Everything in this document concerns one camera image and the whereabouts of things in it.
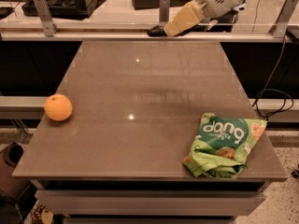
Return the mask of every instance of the table surface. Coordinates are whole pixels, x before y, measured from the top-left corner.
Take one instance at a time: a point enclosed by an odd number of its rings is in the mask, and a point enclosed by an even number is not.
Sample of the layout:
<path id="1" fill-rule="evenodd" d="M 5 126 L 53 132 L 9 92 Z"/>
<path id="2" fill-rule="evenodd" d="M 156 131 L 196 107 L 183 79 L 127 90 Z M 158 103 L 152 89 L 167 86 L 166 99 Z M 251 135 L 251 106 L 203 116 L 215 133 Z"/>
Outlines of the table surface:
<path id="1" fill-rule="evenodd" d="M 182 165 L 201 115 L 256 118 L 217 42 L 86 41 L 57 93 L 72 116 L 43 117 L 14 176 L 205 181 Z M 247 166 L 239 180 L 286 179 L 266 134 Z"/>

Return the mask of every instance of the speckled floor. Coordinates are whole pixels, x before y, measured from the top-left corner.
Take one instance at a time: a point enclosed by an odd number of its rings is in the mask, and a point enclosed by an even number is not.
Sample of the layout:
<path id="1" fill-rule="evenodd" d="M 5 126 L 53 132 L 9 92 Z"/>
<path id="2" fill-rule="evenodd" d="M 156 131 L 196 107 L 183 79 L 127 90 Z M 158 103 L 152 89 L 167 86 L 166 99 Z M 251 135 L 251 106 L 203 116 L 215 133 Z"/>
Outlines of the speckled floor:
<path id="1" fill-rule="evenodd" d="M 299 179 L 292 177 L 299 164 L 299 130 L 274 129 L 267 134 L 289 178 L 283 183 L 273 183 L 264 192 L 266 200 L 248 217 L 238 217 L 235 224 L 299 223 Z M 19 138 L 20 134 L 14 129 L 0 128 L 0 144 L 10 144 Z"/>
<path id="2" fill-rule="evenodd" d="M 265 192 L 266 200 L 248 217 L 238 217 L 236 224 L 295 224 L 299 223 L 299 179 L 291 173 L 299 163 L 298 147 L 275 147 L 289 178 L 273 183 Z"/>

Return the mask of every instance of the black panel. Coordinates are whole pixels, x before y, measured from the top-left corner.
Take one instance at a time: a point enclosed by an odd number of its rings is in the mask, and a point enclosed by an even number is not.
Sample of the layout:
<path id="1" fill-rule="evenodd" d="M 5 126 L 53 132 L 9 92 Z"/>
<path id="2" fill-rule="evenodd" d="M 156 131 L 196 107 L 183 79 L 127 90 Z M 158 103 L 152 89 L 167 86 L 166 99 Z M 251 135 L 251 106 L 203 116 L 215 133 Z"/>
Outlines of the black panel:
<path id="1" fill-rule="evenodd" d="M 11 96 L 54 94 L 80 42 L 0 42 L 0 92 Z"/>
<path id="2" fill-rule="evenodd" d="M 249 98 L 263 89 L 282 49 L 281 43 L 221 43 Z M 299 98 L 299 46 L 287 43 L 268 86 Z M 263 98 L 283 98 L 282 94 L 266 92 Z"/>

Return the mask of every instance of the metal bracket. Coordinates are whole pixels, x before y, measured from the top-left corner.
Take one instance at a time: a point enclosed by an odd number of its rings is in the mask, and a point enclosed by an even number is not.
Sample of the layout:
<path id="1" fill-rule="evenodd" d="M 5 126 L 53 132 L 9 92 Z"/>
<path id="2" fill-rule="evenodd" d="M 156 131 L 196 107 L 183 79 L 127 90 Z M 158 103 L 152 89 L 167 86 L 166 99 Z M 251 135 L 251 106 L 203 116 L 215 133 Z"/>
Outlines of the metal bracket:
<path id="1" fill-rule="evenodd" d="M 41 19 L 45 36 L 55 36 L 58 31 L 56 25 L 52 21 L 50 10 L 46 0 L 34 0 L 37 14 Z"/>
<path id="2" fill-rule="evenodd" d="M 269 34 L 274 38 L 282 38 L 287 31 L 287 27 L 299 0 L 285 0 L 278 18 L 274 25 L 271 27 Z"/>
<path id="3" fill-rule="evenodd" d="M 159 25 L 165 26 L 169 21 L 170 0 L 159 0 Z"/>

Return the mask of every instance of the chip bag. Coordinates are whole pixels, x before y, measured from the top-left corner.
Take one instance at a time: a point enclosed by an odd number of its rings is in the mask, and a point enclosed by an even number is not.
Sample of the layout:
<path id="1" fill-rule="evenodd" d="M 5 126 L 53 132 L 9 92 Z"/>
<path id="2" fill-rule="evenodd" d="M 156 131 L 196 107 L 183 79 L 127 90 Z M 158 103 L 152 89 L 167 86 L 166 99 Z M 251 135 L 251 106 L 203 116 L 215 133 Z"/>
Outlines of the chip bag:
<path id="1" fill-rule="evenodd" d="M 194 176 L 236 179 L 246 167 L 247 156 L 266 124 L 267 121 L 261 119 L 220 118 L 205 113 L 183 164 Z"/>

